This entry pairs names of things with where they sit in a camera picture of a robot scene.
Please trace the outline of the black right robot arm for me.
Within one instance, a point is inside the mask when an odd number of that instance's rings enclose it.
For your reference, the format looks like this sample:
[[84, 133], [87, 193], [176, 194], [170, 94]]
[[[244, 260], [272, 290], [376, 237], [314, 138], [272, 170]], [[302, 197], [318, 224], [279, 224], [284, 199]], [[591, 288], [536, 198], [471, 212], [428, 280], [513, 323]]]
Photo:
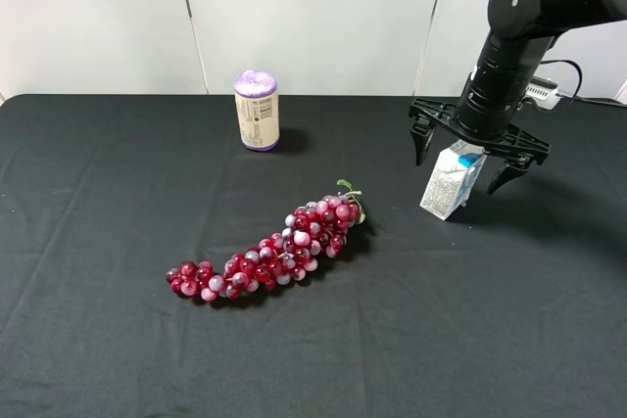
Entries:
[[571, 29], [625, 20], [626, 0], [489, 0], [487, 17], [489, 33], [459, 99], [416, 98], [409, 116], [417, 164], [437, 127], [503, 159], [488, 187], [494, 193], [550, 153], [548, 143], [511, 122], [545, 54]]

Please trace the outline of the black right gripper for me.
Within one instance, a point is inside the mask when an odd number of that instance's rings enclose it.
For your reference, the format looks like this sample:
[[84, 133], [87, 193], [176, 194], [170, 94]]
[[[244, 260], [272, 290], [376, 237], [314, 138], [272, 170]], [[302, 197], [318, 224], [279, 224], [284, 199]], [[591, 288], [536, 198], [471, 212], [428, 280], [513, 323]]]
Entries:
[[542, 164], [550, 153], [550, 145], [514, 124], [508, 124], [497, 137], [482, 139], [473, 137], [463, 130], [454, 120], [456, 105], [432, 99], [415, 98], [409, 108], [409, 118], [413, 119], [410, 130], [415, 147], [415, 164], [421, 166], [428, 153], [430, 143], [437, 127], [442, 127], [462, 141], [484, 148], [492, 157], [504, 160], [494, 174], [488, 194], [494, 194], [509, 181], [524, 176], [531, 162]]

